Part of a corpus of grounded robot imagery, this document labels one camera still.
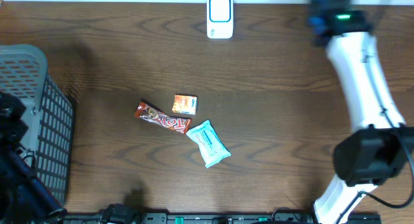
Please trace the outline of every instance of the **white plug-in device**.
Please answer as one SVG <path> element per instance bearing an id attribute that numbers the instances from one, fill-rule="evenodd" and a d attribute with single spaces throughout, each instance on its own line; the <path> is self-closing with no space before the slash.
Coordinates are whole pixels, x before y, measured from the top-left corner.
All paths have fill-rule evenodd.
<path id="1" fill-rule="evenodd" d="M 207 36 L 228 39 L 233 36 L 233 0 L 207 0 Z"/>

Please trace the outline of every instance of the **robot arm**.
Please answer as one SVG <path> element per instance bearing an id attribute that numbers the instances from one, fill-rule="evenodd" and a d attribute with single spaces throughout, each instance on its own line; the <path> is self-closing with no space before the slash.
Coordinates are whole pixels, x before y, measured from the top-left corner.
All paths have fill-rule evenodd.
<path id="1" fill-rule="evenodd" d="M 353 132 L 334 151 L 336 174 L 315 201 L 314 215 L 318 223 L 346 223 L 361 192 L 396 176 L 406 161 L 393 128 L 401 127 L 409 151 L 414 133 L 391 97 L 364 13 L 351 10 L 351 0 L 311 0 L 309 23 L 338 74 Z"/>
<path id="2" fill-rule="evenodd" d="M 347 101 L 353 132 L 367 129 L 392 128 L 383 114 L 394 126 L 405 124 L 389 93 L 376 51 L 375 37 L 368 32 L 352 32 L 334 36 L 327 46 L 327 56 L 339 76 Z M 358 192 L 373 191 L 377 185 L 364 183 L 347 186 L 337 175 L 325 193 L 315 201 L 314 210 L 319 223 L 346 223 L 353 208 L 364 198 Z M 346 212 L 348 204 L 353 204 Z"/>

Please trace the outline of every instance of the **chocolate bar wrapper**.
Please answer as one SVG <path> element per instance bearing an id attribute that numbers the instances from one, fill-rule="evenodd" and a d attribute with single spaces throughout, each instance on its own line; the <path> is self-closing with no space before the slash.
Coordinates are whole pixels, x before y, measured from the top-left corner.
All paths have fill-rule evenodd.
<path id="1" fill-rule="evenodd" d="M 187 133 L 191 124 L 191 119 L 170 117 L 144 102 L 140 102 L 135 111 L 135 117 L 183 134 Z"/>

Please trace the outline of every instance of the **small orange box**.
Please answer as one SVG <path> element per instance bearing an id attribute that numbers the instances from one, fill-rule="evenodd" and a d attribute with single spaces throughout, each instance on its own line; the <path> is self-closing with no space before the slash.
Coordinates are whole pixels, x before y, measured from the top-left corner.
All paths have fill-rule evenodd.
<path id="1" fill-rule="evenodd" d="M 173 112 L 195 115 L 197 109 L 197 97 L 186 95 L 175 95 Z"/>

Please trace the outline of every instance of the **green indicator light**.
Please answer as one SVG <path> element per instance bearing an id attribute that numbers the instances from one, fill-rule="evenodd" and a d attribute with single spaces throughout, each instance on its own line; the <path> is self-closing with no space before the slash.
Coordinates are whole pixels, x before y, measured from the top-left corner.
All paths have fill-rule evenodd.
<path id="1" fill-rule="evenodd" d="M 351 15 L 350 14 L 340 14 L 340 15 L 337 15 L 336 16 L 336 18 L 337 19 L 339 19 L 339 20 L 347 20 L 347 19 L 349 19 L 351 17 Z"/>
<path id="2" fill-rule="evenodd" d="M 175 218 L 175 224 L 184 224 L 184 218 L 176 217 Z"/>

